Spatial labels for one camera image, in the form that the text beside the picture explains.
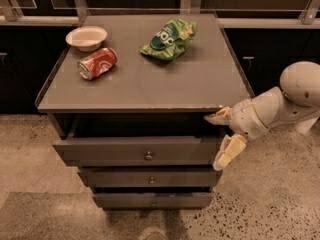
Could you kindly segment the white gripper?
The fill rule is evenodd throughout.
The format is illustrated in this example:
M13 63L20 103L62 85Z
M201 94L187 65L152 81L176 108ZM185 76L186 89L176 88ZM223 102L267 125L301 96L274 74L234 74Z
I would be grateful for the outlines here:
M223 138L213 162L216 171L223 170L245 149L247 139L255 140L267 131L267 126L258 113L260 106L257 98L246 99L232 109L224 107L216 113L204 116L204 119L213 125L229 124L229 128L237 133Z

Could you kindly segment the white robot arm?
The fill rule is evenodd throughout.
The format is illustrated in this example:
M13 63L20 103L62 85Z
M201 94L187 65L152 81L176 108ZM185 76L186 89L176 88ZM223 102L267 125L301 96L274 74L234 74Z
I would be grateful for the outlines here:
M226 125L234 132L223 138L213 168L223 170L249 141L272 127L294 124L305 134L319 117L320 65L308 61L293 63L281 73L279 87L205 116L209 123Z

